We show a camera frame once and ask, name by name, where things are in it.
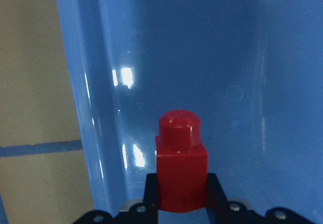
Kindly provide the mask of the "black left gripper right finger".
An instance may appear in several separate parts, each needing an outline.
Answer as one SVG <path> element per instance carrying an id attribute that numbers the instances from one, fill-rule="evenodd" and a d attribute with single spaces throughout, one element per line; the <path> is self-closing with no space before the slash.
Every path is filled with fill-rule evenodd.
<path id="1" fill-rule="evenodd" d="M 227 197 L 216 174 L 208 173 L 205 208 L 210 223 L 225 223 L 227 203 Z"/>

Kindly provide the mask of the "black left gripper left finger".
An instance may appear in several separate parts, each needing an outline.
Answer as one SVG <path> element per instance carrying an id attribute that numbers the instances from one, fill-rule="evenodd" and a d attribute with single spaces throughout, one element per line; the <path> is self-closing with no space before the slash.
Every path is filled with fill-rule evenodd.
<path id="1" fill-rule="evenodd" d="M 157 174 L 147 174 L 143 196 L 143 203 L 146 207 L 143 223 L 158 223 L 158 201 L 159 190 Z"/>

